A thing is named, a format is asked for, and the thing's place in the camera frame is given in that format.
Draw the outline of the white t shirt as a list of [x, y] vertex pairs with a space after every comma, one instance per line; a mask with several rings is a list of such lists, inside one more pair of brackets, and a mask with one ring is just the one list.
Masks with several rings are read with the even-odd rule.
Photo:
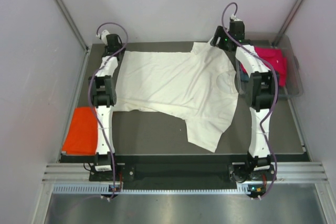
[[188, 142], [215, 152], [238, 102], [227, 54], [205, 42], [190, 52], [124, 54], [115, 110], [161, 112], [185, 121]]

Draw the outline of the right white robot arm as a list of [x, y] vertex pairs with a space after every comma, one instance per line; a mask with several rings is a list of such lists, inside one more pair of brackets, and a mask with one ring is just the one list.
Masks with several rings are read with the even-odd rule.
[[235, 52], [248, 75], [245, 101], [251, 112], [251, 142], [245, 163], [245, 174], [252, 180], [258, 179], [271, 167], [271, 151], [268, 145], [269, 123], [278, 95], [278, 75], [255, 52], [254, 46], [245, 39], [245, 24], [231, 18], [229, 28], [216, 28], [212, 46], [224, 51]]

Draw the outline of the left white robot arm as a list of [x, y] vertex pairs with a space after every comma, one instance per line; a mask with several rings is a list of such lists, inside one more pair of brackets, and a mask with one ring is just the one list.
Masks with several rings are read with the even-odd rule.
[[117, 103], [116, 80], [118, 78], [119, 62], [123, 44], [117, 34], [104, 30], [98, 35], [104, 43], [102, 63], [89, 78], [90, 105], [94, 107], [98, 125], [98, 141], [93, 162], [93, 170], [101, 172], [107, 180], [114, 180], [119, 174], [119, 168], [113, 164], [115, 149], [113, 146], [112, 115]]

